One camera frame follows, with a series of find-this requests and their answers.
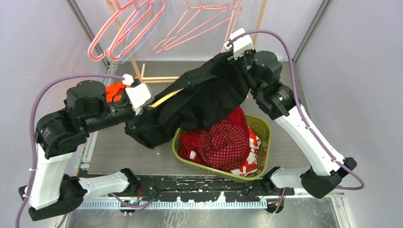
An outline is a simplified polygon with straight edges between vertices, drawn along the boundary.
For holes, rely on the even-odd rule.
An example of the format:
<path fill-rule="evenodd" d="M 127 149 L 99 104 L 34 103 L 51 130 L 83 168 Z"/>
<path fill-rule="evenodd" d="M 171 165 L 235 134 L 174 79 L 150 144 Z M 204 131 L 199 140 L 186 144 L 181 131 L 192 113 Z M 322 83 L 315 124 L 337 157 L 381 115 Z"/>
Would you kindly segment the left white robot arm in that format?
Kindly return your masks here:
<path fill-rule="evenodd" d="M 32 184 L 19 188 L 19 194 L 28 197 L 33 221 L 70 213 L 97 196 L 133 196 L 138 192 L 139 180 L 128 168 L 94 178 L 65 174 L 68 161 L 91 133 L 128 122 L 134 116 L 126 91 L 108 101 L 105 85 L 94 80 L 82 81 L 67 90 L 64 108 L 43 116 L 37 123 L 35 178 Z"/>

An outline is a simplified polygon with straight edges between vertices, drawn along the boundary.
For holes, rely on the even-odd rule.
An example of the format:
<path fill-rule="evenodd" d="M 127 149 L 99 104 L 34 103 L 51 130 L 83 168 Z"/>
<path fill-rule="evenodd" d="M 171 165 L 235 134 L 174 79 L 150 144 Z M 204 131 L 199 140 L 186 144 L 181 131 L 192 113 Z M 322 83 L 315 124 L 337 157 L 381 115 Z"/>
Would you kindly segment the yellow wooden hanger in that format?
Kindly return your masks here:
<path fill-rule="evenodd" d="M 170 92 L 169 94 L 163 96 L 162 98 L 160 98 L 159 100 L 153 102 L 151 105 L 149 105 L 152 108 L 156 108 L 157 106 L 163 104 L 164 102 L 166 102 L 167 100 L 169 100 L 171 97 L 175 96 L 176 94 L 178 94 L 179 92 L 181 92 L 183 90 L 183 88 L 178 89 L 176 91 Z"/>

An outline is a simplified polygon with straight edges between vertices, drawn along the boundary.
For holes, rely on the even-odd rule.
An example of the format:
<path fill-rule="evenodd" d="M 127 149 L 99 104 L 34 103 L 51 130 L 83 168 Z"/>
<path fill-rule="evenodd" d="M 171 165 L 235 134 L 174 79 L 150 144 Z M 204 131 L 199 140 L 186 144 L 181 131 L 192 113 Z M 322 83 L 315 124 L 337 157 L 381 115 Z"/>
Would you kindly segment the dark red polka dot garment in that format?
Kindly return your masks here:
<path fill-rule="evenodd" d="M 213 169 L 230 172 L 246 161 L 250 152 L 249 130 L 245 122 L 221 121 L 210 130 L 201 130 L 198 152 Z"/>

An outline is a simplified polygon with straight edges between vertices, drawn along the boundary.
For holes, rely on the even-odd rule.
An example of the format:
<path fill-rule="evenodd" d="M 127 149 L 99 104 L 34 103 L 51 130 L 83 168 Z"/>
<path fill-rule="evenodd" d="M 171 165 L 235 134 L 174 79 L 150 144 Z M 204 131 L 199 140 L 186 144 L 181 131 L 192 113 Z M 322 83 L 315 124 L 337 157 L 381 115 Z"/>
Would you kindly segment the black garment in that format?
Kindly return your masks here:
<path fill-rule="evenodd" d="M 202 66 L 187 71 L 155 96 L 158 101 L 171 92 L 177 94 L 157 107 L 126 122 L 125 134 L 153 149 L 169 142 L 178 128 L 209 130 L 225 119 L 246 99 L 249 89 L 242 75 L 219 53 Z"/>

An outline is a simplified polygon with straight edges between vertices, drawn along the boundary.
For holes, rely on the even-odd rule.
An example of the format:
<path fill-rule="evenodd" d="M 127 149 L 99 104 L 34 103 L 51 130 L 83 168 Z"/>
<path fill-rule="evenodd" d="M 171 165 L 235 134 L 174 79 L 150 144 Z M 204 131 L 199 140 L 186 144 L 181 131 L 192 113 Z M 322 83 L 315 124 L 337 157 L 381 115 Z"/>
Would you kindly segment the plain red garment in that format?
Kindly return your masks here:
<path fill-rule="evenodd" d="M 250 153 L 249 128 L 240 107 L 210 130 L 187 131 L 179 140 L 182 159 L 225 172 L 243 166 Z"/>

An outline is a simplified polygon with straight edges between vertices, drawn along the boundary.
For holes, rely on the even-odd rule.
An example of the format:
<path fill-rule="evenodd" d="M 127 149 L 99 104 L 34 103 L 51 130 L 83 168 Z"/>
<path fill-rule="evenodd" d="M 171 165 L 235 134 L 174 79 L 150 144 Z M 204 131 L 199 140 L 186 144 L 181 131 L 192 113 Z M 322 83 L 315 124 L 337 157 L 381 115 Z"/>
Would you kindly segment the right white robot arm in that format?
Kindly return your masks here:
<path fill-rule="evenodd" d="M 338 153 L 319 133 L 293 89 L 280 82 L 282 64 L 269 51 L 247 50 L 230 61 L 248 86 L 260 110 L 295 141 L 310 165 L 286 169 L 275 167 L 264 177 L 264 189 L 276 195 L 283 188 L 302 188 L 321 199 L 341 183 L 357 163 Z"/>

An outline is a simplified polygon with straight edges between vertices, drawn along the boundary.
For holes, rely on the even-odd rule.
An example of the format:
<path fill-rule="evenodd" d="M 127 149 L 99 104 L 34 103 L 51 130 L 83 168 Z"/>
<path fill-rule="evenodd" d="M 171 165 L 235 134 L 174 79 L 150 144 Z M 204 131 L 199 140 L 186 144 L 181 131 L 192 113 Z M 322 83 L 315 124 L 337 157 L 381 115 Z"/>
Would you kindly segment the red poppy floral skirt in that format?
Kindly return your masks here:
<path fill-rule="evenodd" d="M 248 128 L 248 130 L 250 152 L 247 159 L 241 167 L 230 171 L 231 174 L 242 177 L 256 173 L 258 170 L 258 152 L 261 146 L 261 139 L 250 128 Z"/>

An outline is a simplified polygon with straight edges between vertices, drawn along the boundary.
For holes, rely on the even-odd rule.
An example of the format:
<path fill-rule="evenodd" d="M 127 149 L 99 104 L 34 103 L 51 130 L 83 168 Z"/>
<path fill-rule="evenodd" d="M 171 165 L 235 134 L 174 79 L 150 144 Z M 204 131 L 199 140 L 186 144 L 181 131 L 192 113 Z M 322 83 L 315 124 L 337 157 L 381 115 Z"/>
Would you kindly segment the pink hanger of red garment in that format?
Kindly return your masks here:
<path fill-rule="evenodd" d="M 235 0 L 234 1 L 234 7 L 233 7 L 231 15 L 229 17 L 229 25 L 228 25 L 227 32 L 226 32 L 226 35 L 224 38 L 224 42 L 229 40 L 230 34 L 233 32 L 233 30 L 235 28 L 237 18 L 242 12 L 243 2 L 244 2 L 244 0 Z"/>

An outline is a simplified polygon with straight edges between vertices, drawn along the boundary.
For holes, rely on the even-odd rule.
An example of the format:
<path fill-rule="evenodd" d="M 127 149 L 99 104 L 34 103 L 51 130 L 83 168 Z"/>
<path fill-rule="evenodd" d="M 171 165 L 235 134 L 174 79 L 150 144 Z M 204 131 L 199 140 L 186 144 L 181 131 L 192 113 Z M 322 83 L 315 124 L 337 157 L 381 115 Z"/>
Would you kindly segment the pink hanger of dotted garment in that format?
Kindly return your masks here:
<path fill-rule="evenodd" d="M 234 0 L 186 0 L 186 10 L 176 24 L 157 43 L 153 52 L 158 54 L 198 38 L 225 38 Z"/>

